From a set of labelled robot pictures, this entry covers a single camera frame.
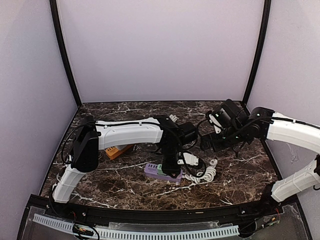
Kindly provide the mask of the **green charger plug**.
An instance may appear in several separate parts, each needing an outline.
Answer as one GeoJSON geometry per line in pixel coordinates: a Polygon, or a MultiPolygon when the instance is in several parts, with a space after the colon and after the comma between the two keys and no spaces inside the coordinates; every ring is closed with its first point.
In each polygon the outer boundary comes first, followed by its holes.
{"type": "Polygon", "coordinates": [[[162,170],[162,164],[158,164],[157,165],[157,174],[160,175],[160,176],[164,176],[165,175],[163,173],[163,170],[162,170]]]}

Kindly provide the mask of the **orange power strip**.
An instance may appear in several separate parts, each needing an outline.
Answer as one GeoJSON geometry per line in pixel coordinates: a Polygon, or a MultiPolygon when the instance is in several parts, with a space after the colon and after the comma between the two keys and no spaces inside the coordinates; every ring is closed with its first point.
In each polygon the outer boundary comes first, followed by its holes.
{"type": "Polygon", "coordinates": [[[123,154],[124,152],[126,152],[127,150],[129,150],[130,148],[132,148],[134,145],[127,145],[124,148],[122,148],[121,150],[119,150],[117,147],[113,146],[113,147],[109,147],[105,150],[105,153],[107,155],[107,157],[110,160],[114,160],[117,157],[119,157],[121,154],[123,154]]]}

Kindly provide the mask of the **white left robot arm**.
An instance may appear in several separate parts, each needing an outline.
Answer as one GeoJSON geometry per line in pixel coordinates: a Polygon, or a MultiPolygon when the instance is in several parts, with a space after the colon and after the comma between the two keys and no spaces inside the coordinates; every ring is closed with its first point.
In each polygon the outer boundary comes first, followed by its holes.
{"type": "Polygon", "coordinates": [[[76,127],[75,138],[67,156],[62,161],[67,168],[52,192],[51,210],[60,218],[67,218],[71,208],[67,204],[79,181],[97,169],[99,152],[110,147],[135,144],[158,145],[163,155],[162,172],[176,178],[181,167],[178,164],[182,152],[182,129],[165,115],[141,120],[106,122],[88,117],[76,127]]]}

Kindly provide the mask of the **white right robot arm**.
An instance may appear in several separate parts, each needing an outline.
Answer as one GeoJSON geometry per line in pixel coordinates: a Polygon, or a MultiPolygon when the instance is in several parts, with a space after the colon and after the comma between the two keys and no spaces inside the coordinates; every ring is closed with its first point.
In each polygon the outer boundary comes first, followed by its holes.
{"type": "Polygon", "coordinates": [[[298,148],[314,152],[316,156],[300,170],[284,179],[269,183],[255,205],[255,213],[266,217],[275,204],[309,188],[320,188],[320,128],[317,125],[285,116],[265,107],[256,107],[250,114],[225,105],[208,111],[206,120],[214,131],[200,136],[200,148],[219,152],[236,144],[250,144],[254,139],[282,142],[287,146],[292,162],[301,160],[298,148]]]}

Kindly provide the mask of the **purple power strip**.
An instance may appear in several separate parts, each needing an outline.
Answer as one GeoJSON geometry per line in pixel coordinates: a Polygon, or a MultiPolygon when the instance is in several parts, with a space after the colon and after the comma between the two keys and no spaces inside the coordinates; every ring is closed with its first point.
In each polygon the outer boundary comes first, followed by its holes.
{"type": "Polygon", "coordinates": [[[158,175],[157,166],[158,164],[147,163],[144,167],[145,175],[153,179],[169,181],[169,182],[175,183],[176,185],[179,185],[181,183],[182,175],[183,175],[182,171],[180,171],[180,174],[176,178],[172,178],[171,176],[166,174],[158,175]]]}

